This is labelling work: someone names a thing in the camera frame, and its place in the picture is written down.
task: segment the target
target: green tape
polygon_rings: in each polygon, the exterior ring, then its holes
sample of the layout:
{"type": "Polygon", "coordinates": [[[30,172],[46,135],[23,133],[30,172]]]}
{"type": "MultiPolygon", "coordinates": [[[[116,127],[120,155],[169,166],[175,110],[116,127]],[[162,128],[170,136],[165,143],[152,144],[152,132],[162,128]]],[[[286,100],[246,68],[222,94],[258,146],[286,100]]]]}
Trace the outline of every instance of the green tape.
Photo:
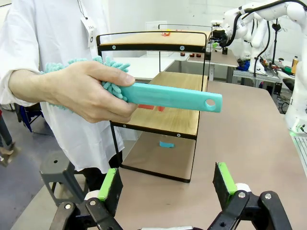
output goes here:
{"type": "Polygon", "coordinates": [[[100,201],[105,201],[107,199],[116,170],[117,169],[109,169],[109,171],[107,172],[106,178],[102,183],[97,197],[100,201]]]}
{"type": "Polygon", "coordinates": [[[230,174],[230,172],[227,168],[227,165],[226,165],[225,162],[218,162],[217,165],[218,165],[220,172],[222,174],[222,177],[223,177],[224,183],[226,185],[227,191],[232,196],[233,194],[235,194],[237,188],[236,188],[236,184],[235,184],[234,180],[232,179],[232,176],[231,176],[231,174],[230,174]]]}

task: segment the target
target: hand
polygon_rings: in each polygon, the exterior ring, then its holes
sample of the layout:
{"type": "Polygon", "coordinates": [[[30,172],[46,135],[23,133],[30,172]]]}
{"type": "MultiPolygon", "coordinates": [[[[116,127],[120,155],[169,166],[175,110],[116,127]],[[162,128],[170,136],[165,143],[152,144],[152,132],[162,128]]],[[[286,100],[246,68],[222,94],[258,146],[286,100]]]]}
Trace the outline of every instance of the hand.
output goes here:
{"type": "Polygon", "coordinates": [[[137,108],[106,91],[101,81],[130,86],[135,79],[116,68],[96,61],[82,61],[45,74],[53,104],[61,104],[91,123],[111,120],[128,122],[137,108]]]}

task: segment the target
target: gray stool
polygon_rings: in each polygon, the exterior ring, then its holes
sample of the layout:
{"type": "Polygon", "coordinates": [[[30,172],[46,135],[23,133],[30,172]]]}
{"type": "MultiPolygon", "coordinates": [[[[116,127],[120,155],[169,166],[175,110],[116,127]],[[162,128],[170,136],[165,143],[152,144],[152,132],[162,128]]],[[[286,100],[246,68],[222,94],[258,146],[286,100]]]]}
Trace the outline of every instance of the gray stool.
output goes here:
{"type": "Polygon", "coordinates": [[[49,154],[40,166],[42,179],[57,206],[62,202],[71,201],[82,203],[87,193],[87,185],[83,191],[74,176],[74,165],[69,161],[63,152],[49,154]],[[71,193],[71,197],[63,199],[54,195],[56,184],[64,185],[71,193]]]}

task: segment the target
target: black metal shelf frame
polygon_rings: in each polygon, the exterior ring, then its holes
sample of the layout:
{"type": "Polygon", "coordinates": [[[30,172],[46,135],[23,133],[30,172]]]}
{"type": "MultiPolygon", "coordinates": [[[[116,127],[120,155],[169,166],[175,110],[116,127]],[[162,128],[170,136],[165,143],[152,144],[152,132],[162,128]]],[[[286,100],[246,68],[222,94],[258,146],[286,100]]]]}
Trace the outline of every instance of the black metal shelf frame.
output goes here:
{"type": "MultiPolygon", "coordinates": [[[[204,54],[206,53],[207,39],[208,39],[206,33],[194,32],[194,31],[171,31],[171,32],[172,33],[203,34],[205,36],[204,46],[199,47],[199,46],[170,45],[170,44],[121,44],[121,45],[118,45],[118,44],[112,45],[112,44],[110,44],[110,45],[100,46],[101,45],[100,44],[100,37],[102,37],[102,36],[124,35],[124,34],[139,34],[139,33],[157,33],[157,31],[124,32],[124,33],[112,33],[112,34],[98,35],[96,37],[98,54],[102,57],[102,52],[103,51],[128,51],[128,50],[159,51],[159,71],[161,72],[161,55],[160,55],[160,51],[174,51],[174,52],[183,52],[184,51],[184,52],[196,52],[196,53],[204,53],[204,54]]],[[[204,71],[205,71],[205,60],[206,60],[206,55],[204,55],[204,60],[203,60],[201,90],[202,90],[202,87],[203,87],[203,80],[204,80],[203,78],[204,78],[204,71]]],[[[118,150],[118,145],[117,145],[117,140],[116,140],[116,135],[115,135],[114,127],[130,128],[130,129],[139,130],[139,131],[151,132],[151,133],[168,135],[168,136],[174,136],[174,137],[180,137],[180,138],[193,139],[193,140],[197,141],[197,134],[195,136],[195,135],[189,135],[189,134],[184,134],[184,133],[177,133],[177,132],[166,131],[166,130],[158,130],[158,129],[148,128],[148,127],[140,127],[140,126],[134,126],[134,125],[129,125],[129,124],[122,124],[122,123],[117,123],[117,122],[112,122],[112,121],[110,121],[110,127],[111,127],[112,137],[113,137],[113,141],[114,141],[116,156],[117,156],[117,159],[118,159],[119,162],[120,162],[119,150],[118,150]]],[[[195,157],[195,148],[194,148],[192,170],[193,170],[194,157],[195,157]]],[[[127,166],[127,165],[124,165],[122,163],[120,163],[120,166],[122,168],[124,168],[124,169],[132,170],[132,171],[136,171],[136,172],[140,172],[140,173],[145,173],[145,174],[149,174],[149,175],[159,176],[159,177],[170,179],[170,180],[175,180],[175,181],[180,181],[180,182],[185,182],[185,183],[189,183],[190,182],[190,179],[179,178],[179,177],[175,177],[175,176],[161,174],[161,173],[158,173],[158,172],[152,172],[152,171],[148,171],[148,170],[143,170],[143,169],[127,166]]]]}

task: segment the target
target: bottle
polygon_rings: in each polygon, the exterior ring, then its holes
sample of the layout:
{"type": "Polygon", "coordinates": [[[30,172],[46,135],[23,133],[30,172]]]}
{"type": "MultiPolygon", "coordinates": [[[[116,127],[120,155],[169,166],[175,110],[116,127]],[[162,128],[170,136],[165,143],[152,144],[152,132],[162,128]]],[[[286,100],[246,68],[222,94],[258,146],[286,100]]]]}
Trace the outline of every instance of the bottle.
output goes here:
{"type": "Polygon", "coordinates": [[[294,57],[292,61],[292,68],[291,68],[291,73],[295,74],[296,73],[296,66],[298,64],[298,59],[297,56],[294,57]]]}

